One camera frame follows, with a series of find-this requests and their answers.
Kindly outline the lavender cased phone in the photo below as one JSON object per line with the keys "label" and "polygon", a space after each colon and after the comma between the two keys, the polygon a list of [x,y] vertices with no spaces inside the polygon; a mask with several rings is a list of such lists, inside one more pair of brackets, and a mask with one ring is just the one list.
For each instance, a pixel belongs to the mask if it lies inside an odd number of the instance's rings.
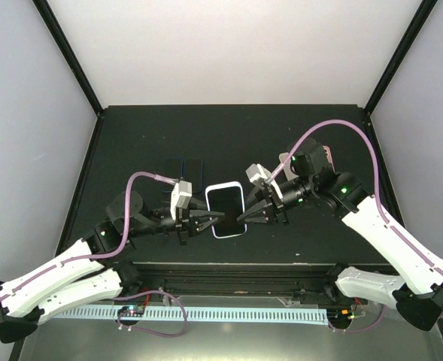
{"label": "lavender cased phone", "polygon": [[244,191],[238,181],[208,186],[205,190],[205,200],[209,211],[224,215],[223,220],[211,227],[215,238],[233,238],[247,231],[247,226],[237,221],[245,211]]}

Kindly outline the beige cased phone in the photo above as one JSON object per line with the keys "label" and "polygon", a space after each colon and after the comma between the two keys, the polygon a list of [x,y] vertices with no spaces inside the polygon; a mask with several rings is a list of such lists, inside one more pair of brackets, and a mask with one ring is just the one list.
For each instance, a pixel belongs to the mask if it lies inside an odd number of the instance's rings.
{"label": "beige cased phone", "polygon": [[[280,153],[279,156],[278,156],[278,158],[279,158],[279,161],[280,161],[280,162],[285,161],[286,159],[288,159],[288,152]],[[291,181],[291,180],[296,179],[296,178],[298,177],[298,175],[295,174],[295,173],[293,172],[292,168],[291,168],[291,161],[290,161],[290,160],[288,160],[288,161],[286,162],[286,164],[284,165],[283,173],[284,173],[284,175],[285,175],[285,178],[286,178],[288,181]]]}

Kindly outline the pink phone case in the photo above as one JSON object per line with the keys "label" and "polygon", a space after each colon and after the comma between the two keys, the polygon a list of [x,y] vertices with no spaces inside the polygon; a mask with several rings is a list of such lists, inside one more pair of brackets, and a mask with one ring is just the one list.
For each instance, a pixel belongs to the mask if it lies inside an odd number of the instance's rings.
{"label": "pink phone case", "polygon": [[334,163],[333,163],[333,159],[332,159],[332,154],[331,154],[330,148],[328,146],[323,146],[323,149],[324,149],[324,152],[326,154],[326,158],[327,158],[328,163],[330,164],[332,170],[335,170],[335,166],[334,166]]}

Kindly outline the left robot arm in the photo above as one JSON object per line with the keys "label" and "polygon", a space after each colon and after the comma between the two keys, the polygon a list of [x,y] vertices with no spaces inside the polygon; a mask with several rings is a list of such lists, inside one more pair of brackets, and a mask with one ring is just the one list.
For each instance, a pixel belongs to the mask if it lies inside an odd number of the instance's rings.
{"label": "left robot arm", "polygon": [[107,208],[108,219],[85,238],[30,273],[0,281],[0,342],[31,335],[41,324],[71,308],[141,294],[141,274],[126,257],[135,250],[134,235],[173,232],[181,244],[220,221],[190,196],[177,197],[170,208],[150,210],[137,192],[121,193]]}

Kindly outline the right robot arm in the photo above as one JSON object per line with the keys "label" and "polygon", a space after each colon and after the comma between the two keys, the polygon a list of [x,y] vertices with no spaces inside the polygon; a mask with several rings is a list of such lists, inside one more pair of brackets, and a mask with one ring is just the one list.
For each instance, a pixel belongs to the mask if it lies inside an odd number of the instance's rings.
{"label": "right robot arm", "polygon": [[373,301],[395,309],[412,326],[429,331],[443,315],[443,259],[434,256],[347,172],[336,172],[325,148],[313,139],[287,156],[295,177],[282,184],[260,164],[246,174],[254,188],[239,223],[288,224],[290,209],[314,202],[363,237],[396,270],[395,275],[338,264],[322,292],[331,303],[345,298]]}

